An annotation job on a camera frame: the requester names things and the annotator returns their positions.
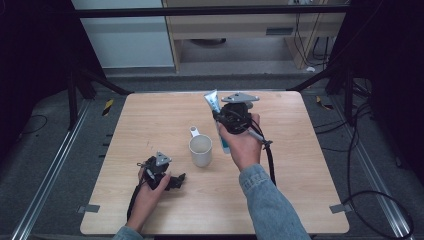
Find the white mug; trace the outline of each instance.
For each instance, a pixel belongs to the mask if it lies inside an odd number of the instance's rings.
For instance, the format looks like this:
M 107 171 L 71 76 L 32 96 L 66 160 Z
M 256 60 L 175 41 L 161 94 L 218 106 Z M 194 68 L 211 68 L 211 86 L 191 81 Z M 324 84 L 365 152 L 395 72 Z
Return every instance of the white mug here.
M 192 138 L 188 144 L 194 165 L 206 167 L 212 161 L 212 140 L 200 134 L 196 127 L 190 127 Z

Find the person's right hand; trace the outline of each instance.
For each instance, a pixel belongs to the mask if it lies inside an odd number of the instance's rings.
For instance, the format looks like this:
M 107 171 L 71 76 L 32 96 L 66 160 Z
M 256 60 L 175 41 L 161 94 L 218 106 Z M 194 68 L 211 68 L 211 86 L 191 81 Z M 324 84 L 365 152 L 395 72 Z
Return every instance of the person's right hand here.
M 259 124 L 259 114 L 252 113 L 252 119 Z M 221 137 L 230 146 L 231 157 L 240 172 L 253 164 L 259 164 L 262 143 L 258 139 L 247 131 L 233 135 L 221 123 L 218 124 L 218 129 Z

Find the person's left hand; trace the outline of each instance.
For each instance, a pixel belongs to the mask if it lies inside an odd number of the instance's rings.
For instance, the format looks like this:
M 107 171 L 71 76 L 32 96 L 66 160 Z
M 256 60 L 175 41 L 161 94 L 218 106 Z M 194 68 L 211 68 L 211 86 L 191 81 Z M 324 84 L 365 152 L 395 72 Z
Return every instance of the person's left hand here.
M 138 172 L 138 178 L 141 179 L 143 169 Z M 137 232 L 141 232 L 144 223 L 155 210 L 160 196 L 168 186 L 169 180 L 171 179 L 171 172 L 167 173 L 159 183 L 159 186 L 155 190 L 152 190 L 149 184 L 144 183 L 134 202 L 134 206 L 131 211 L 131 217 L 128 219 L 126 224 L 127 227 L 134 229 Z

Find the hand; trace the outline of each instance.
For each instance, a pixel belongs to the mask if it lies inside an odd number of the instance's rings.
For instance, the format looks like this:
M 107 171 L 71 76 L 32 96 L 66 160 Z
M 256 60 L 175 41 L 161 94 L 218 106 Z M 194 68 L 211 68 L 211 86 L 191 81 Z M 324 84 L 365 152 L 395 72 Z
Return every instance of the hand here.
M 252 113 L 252 119 L 259 124 L 259 114 Z M 228 133 L 221 123 L 218 124 L 218 129 L 221 137 L 230 146 L 231 157 L 240 172 L 260 162 L 262 143 L 259 140 L 251 136 L 247 131 L 237 135 Z
M 141 179 L 143 170 L 140 169 L 138 172 L 138 178 Z M 128 219 L 126 224 L 127 227 L 134 229 L 137 232 L 141 232 L 144 223 L 147 221 L 149 216 L 155 210 L 160 196 L 168 186 L 169 180 L 171 179 L 171 173 L 167 173 L 159 183 L 159 186 L 155 190 L 152 190 L 149 184 L 144 183 L 134 202 L 134 206 L 131 211 L 131 217 Z

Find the jacket sleeve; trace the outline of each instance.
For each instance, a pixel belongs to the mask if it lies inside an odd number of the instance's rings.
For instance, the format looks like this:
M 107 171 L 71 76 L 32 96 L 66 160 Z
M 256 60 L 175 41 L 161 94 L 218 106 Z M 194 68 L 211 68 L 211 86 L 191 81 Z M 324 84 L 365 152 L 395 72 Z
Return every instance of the jacket sleeve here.
M 113 240 L 143 240 L 143 237 L 134 229 L 123 226 L 112 238 Z
M 239 182 L 259 240 L 310 239 L 293 206 L 261 165 L 244 169 Z

